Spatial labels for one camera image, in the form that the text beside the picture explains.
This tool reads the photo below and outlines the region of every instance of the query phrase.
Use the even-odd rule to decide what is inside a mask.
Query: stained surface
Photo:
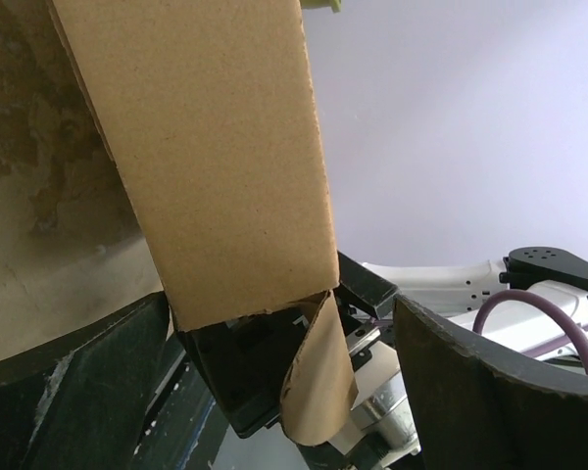
[[[0,359],[160,288],[44,0],[0,0]]]

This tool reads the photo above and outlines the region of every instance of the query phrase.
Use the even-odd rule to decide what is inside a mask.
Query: torn cardboard
[[[50,6],[179,329],[337,285],[298,0]],[[282,402],[308,445],[340,429],[354,387],[335,301],[318,306]]]

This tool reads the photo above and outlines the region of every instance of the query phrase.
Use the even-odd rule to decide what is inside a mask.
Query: cable
[[[588,325],[582,326],[582,329],[584,331],[588,332]],[[570,338],[568,336],[564,335],[564,336],[560,336],[558,338],[555,338],[555,339],[549,341],[548,343],[544,343],[544,344],[536,346],[535,348],[532,348],[530,350],[523,351],[522,353],[529,356],[529,357],[533,357],[535,359],[536,357],[540,357],[541,355],[544,355],[544,354],[550,353],[552,351],[555,351],[559,348],[562,348],[569,343],[570,343]]]
[[[584,334],[583,330],[575,324],[572,319],[562,311],[557,305],[552,304],[543,297],[540,297],[532,292],[520,291],[518,289],[509,289],[508,291],[498,292],[493,294],[479,309],[477,316],[474,318],[472,325],[472,331],[481,334],[483,332],[483,325],[486,322],[486,318],[492,311],[492,309],[507,301],[523,302],[538,308],[543,313],[551,317],[560,328],[563,329],[564,333],[570,338],[570,342],[573,343],[579,354],[579,359],[584,366],[584,370],[588,375],[588,339]]]

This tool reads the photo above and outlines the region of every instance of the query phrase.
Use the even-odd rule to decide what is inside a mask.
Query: green object
[[[340,13],[342,0],[301,0],[304,9],[331,7],[333,13]]]

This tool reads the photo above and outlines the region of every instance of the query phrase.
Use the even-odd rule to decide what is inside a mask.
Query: cardboard edge
[[[342,429],[358,389],[333,293],[299,306],[310,326],[283,381],[281,425],[295,443],[318,446]]]
[[[102,125],[100,124],[100,119],[98,118],[98,115],[96,114],[96,110],[94,109],[91,98],[89,97],[89,93],[87,92],[87,88],[85,87],[85,82],[82,79],[82,74],[80,73],[80,68],[78,67],[78,64],[76,63],[76,59],[74,57],[74,52],[72,51],[72,46],[70,45],[70,41],[68,40],[68,36],[66,35],[66,31],[64,30],[63,25],[61,23],[61,19],[59,18],[59,13],[57,12],[57,8],[55,7],[52,0],[46,0],[46,7],[48,8],[48,12],[50,13],[50,18],[52,19],[52,23],[55,27],[55,30],[57,31],[57,35],[59,36],[59,40],[61,41],[61,44],[62,44],[63,48],[65,49],[66,54],[68,55],[68,59],[70,60],[70,65],[72,66],[72,71],[73,71],[74,76],[76,78],[76,82],[78,83],[78,88],[80,88],[80,92],[82,93],[82,96],[85,99],[85,103],[87,104],[87,108],[89,109],[89,112],[91,113],[91,117],[94,121],[94,125],[96,126],[96,129],[98,130],[98,133],[100,134],[100,138],[102,139],[102,143],[105,146],[105,151],[107,152],[107,155],[109,156],[111,161],[114,162],[115,161],[114,156],[111,152],[111,148],[109,147],[109,143],[107,142],[107,137],[105,136],[105,132],[103,131]]]

